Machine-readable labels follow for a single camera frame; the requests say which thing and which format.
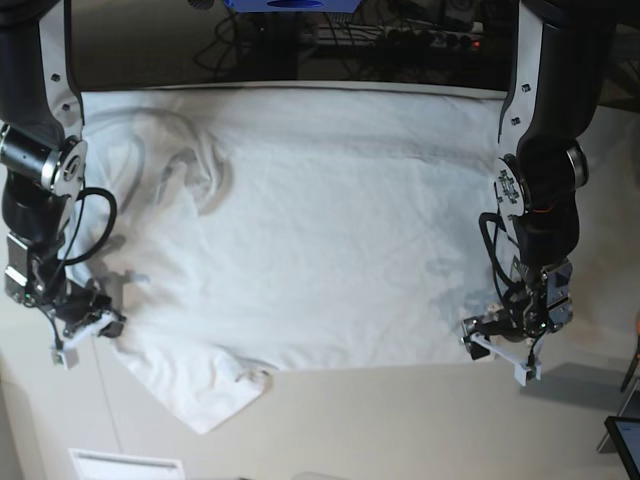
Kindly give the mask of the black power strip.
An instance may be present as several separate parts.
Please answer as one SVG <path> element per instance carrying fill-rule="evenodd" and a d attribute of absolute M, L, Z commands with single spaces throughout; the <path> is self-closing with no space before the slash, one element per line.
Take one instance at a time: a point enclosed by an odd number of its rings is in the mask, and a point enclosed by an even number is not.
<path fill-rule="evenodd" d="M 394 28 L 385 34 L 393 46 L 422 50 L 477 52 L 485 35 L 481 32 L 454 32 L 433 29 Z"/>

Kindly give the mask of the white paper sheet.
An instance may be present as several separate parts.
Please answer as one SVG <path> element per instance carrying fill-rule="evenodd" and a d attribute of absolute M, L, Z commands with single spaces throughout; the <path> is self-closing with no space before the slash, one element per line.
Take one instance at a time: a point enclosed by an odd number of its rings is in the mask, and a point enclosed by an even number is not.
<path fill-rule="evenodd" d="M 79 479 L 185 479 L 180 460 L 70 449 Z"/>

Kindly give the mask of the white T-shirt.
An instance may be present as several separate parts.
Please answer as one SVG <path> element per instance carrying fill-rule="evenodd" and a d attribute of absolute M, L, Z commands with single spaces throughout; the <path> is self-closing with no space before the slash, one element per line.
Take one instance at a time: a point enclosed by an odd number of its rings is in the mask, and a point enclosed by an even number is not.
<path fill-rule="evenodd" d="M 113 350 L 206 434 L 278 371 L 464 364 L 494 298 L 501 104 L 325 89 L 83 97 L 109 240 L 74 269 L 126 316 Z"/>

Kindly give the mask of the tablet with grey stand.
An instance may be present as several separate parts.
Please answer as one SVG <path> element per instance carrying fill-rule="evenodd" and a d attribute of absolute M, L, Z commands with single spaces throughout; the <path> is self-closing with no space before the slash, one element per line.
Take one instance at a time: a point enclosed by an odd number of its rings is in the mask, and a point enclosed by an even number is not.
<path fill-rule="evenodd" d="M 616 415 L 604 422 L 606 433 L 599 454 L 616 453 L 629 479 L 639 480 L 639 380 L 633 382 L 627 398 Z"/>

